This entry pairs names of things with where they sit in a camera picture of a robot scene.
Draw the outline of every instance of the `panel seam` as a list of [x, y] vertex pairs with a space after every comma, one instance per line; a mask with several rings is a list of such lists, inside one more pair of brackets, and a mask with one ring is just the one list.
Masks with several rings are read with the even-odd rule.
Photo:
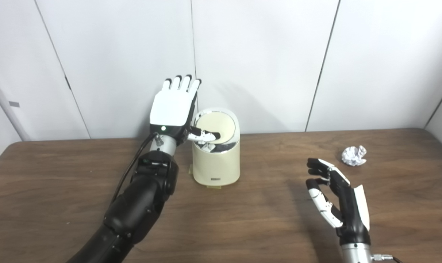
[[438, 103], [438, 105], [436, 106], [435, 110], [433, 110], [433, 113], [430, 115], [430, 118], [428, 119], [427, 123], [424, 126], [424, 130], [427, 129], [427, 126], [429, 125], [430, 121], [433, 119], [433, 116], [436, 114], [436, 112], [438, 111], [438, 108], [440, 108], [440, 105], [442, 103], [442, 97], [440, 102]]
[[328, 37], [328, 43], [326, 44], [326, 49], [324, 50], [324, 56], [323, 56], [323, 61], [321, 63], [320, 74], [318, 75], [318, 80], [316, 82], [315, 93], [313, 94], [313, 99], [311, 101], [310, 111], [309, 111], [309, 115], [308, 115], [308, 118], [307, 118], [307, 124], [305, 125], [305, 131], [307, 131], [308, 125], [309, 125], [309, 122], [310, 122], [311, 112], [313, 110], [313, 105], [315, 103], [316, 92], [318, 91], [318, 86], [320, 85], [321, 74], [323, 73], [324, 62], [326, 60], [326, 55], [328, 54], [328, 48], [330, 46], [331, 36], [333, 35], [334, 25], [336, 23], [336, 17], [338, 16], [338, 11], [339, 11], [339, 5], [340, 4], [341, 4], [341, 0], [338, 1], [338, 5], [336, 6], [336, 13], [334, 14], [333, 24], [331, 25], [331, 31], [330, 31], [330, 36]]
[[59, 53], [57, 53], [57, 49], [55, 48], [54, 42], [52, 41], [52, 37], [49, 33], [49, 29], [47, 28], [46, 21], [44, 20], [44, 17], [42, 16], [41, 10], [39, 9], [39, 5], [38, 5], [37, 0], [34, 0], [34, 4], [36, 5], [36, 9], [38, 10], [39, 16], [41, 17], [42, 24], [44, 25], [44, 28], [46, 29], [47, 36], [49, 37], [49, 40], [50, 40], [50, 43], [51, 43], [52, 48], [54, 50], [55, 56], [56, 56], [57, 60], [59, 61], [60, 68], [62, 70], [62, 73], [64, 74], [65, 82], [67, 83], [67, 86], [69, 87], [69, 90], [72, 93], [73, 100], [75, 102], [76, 108], [77, 108], [78, 113], [79, 113], [81, 120], [83, 122], [84, 128], [86, 129], [86, 133], [88, 134], [88, 137], [91, 139], [91, 134], [89, 133], [88, 126], [86, 125], [86, 122], [84, 121], [83, 114], [80, 110], [78, 102], [76, 101], [76, 97], [75, 97], [73, 90], [70, 86], [69, 78], [67, 77], [67, 74], [65, 73], [64, 66], [62, 65], [62, 61], [60, 60]]

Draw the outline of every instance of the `robot finger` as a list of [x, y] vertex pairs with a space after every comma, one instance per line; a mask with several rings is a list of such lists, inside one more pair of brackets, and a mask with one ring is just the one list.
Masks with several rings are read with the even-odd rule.
[[191, 140], [191, 141], [210, 142], [210, 141], [218, 140], [219, 138], [221, 138], [220, 133], [214, 133], [212, 131], [201, 130], [200, 128], [196, 128], [196, 127], [191, 126], [190, 127], [190, 134], [187, 139]]
[[188, 90], [187, 92], [189, 93], [190, 97], [193, 99], [196, 95], [196, 92], [198, 91], [198, 88], [201, 84], [201, 80], [195, 80], [193, 81], [190, 90]]
[[171, 82], [172, 82], [171, 79], [166, 79], [162, 84], [162, 90], [169, 90]]
[[190, 85], [191, 75], [186, 75], [184, 77], [184, 80], [182, 80], [182, 83], [179, 87], [179, 91], [187, 92], [189, 85]]
[[336, 182], [339, 186], [350, 186], [351, 182], [346, 178], [346, 176], [339, 171], [338, 168], [333, 167], [328, 170], [328, 174], [330, 175], [330, 178], [333, 179], [334, 182]]
[[180, 80], [182, 79], [182, 77], [180, 75], [177, 75], [174, 78], [174, 81], [172, 82], [172, 85], [170, 85], [170, 89], [173, 90], [178, 90], [179, 89], [179, 85], [180, 85]]
[[319, 169], [314, 169], [314, 168], [310, 168], [309, 169], [309, 175], [319, 175], [319, 176], [323, 176], [325, 178], [328, 177], [328, 173], [327, 172], [323, 172]]
[[317, 158], [308, 158], [307, 167], [319, 170], [328, 170], [328, 168], [334, 167], [334, 165], [332, 163], [328, 163], [325, 160]]

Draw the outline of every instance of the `white finger segment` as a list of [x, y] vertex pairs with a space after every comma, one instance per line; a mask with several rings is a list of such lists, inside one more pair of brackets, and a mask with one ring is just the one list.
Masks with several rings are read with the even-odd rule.
[[165, 80], [162, 84], [162, 90], [169, 90], [170, 88], [170, 80]]
[[192, 86], [190, 87], [190, 90], [188, 91], [188, 93], [189, 93], [189, 95], [190, 95], [191, 98], [194, 98], [194, 97], [195, 97], [195, 94], [196, 94], [196, 92], [198, 91], [198, 88], [199, 88], [200, 84], [201, 84], [201, 81], [200, 81], [200, 80], [195, 80], [195, 81], [193, 81], [193, 84], [192, 84]]
[[180, 77], [177, 76], [174, 78], [174, 81], [172, 82], [172, 85], [170, 86], [171, 89], [173, 90], [178, 90], [179, 89], [179, 85], [180, 85]]
[[184, 80], [182, 81], [182, 84], [180, 85], [179, 90], [187, 92], [189, 85], [190, 85], [191, 76], [187, 75], [184, 77]]

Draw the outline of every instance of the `wooden table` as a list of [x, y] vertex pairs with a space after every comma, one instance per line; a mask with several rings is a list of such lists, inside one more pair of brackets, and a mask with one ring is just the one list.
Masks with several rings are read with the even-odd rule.
[[[100, 225], [138, 145], [110, 139], [7, 148], [0, 157], [0, 262], [70, 258]], [[367, 148], [365, 165], [339, 161], [351, 145]], [[442, 262], [442, 145], [419, 129], [243, 135], [241, 178], [222, 190], [188, 174], [186, 143], [176, 152], [176, 193], [125, 262], [341, 262], [338, 238], [305, 187], [308, 157], [364, 185], [374, 253]]]

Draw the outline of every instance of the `white robotic hand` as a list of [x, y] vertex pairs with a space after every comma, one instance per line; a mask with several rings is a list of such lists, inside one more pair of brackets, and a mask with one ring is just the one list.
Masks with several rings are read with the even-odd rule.
[[167, 79], [162, 90], [154, 97], [149, 116], [151, 133], [159, 133], [174, 138], [177, 145], [188, 140], [214, 141], [220, 138], [219, 133], [211, 133], [191, 126], [195, 101], [201, 80], [193, 81], [191, 75], [181, 80], [176, 76], [174, 81]]

